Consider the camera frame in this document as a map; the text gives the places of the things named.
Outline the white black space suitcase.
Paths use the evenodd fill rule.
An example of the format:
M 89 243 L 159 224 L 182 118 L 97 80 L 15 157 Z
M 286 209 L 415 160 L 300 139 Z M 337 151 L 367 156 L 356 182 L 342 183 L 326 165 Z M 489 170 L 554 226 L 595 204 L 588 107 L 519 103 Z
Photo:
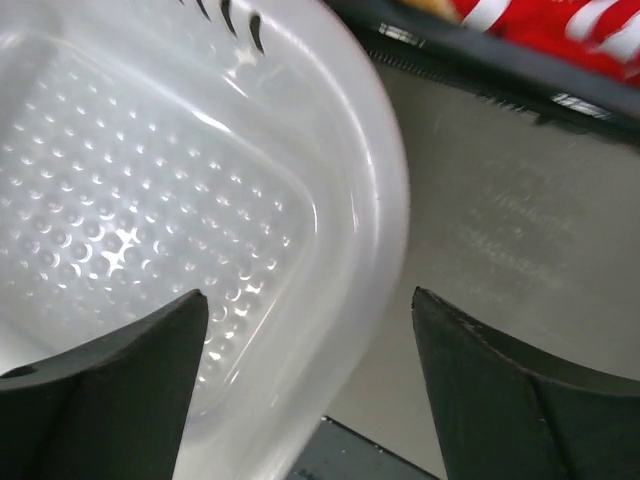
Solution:
M 561 60 L 454 26 L 399 1 L 331 1 L 369 56 L 508 110 L 639 146 L 639 93 Z

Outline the white plastic basket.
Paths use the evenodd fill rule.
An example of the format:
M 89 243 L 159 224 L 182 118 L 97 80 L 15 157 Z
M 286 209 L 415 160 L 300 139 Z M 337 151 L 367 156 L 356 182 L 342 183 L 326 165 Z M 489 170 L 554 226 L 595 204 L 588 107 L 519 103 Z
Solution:
M 2 3 L 1 367 L 199 290 L 177 478 L 287 476 L 380 324 L 408 213 L 391 103 L 325 3 Z

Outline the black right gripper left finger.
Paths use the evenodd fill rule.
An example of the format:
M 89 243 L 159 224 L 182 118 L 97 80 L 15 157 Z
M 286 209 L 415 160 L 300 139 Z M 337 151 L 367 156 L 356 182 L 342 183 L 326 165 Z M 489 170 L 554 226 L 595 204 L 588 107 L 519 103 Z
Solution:
M 170 479 L 209 319 L 191 290 L 1 376 L 4 479 Z

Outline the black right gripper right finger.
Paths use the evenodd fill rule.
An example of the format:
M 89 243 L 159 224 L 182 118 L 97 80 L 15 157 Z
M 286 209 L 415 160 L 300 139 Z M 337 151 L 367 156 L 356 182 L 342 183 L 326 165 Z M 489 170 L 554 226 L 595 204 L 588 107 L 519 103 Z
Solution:
M 638 381 L 547 353 L 424 288 L 412 321 L 448 478 L 638 478 Z

